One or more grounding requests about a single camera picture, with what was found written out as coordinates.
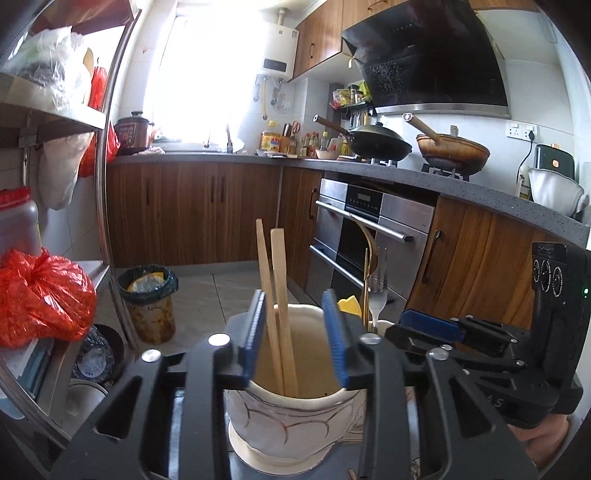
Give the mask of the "person's right hand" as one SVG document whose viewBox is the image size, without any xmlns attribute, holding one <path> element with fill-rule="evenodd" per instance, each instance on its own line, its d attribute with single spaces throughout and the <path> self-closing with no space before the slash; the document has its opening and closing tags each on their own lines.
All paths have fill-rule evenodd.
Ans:
<svg viewBox="0 0 591 480">
<path fill-rule="evenodd" d="M 562 447 L 570 422 L 566 415 L 551 414 L 533 429 L 509 425 L 509 429 L 525 447 L 530 459 L 539 470 L 546 467 Z"/>
</svg>

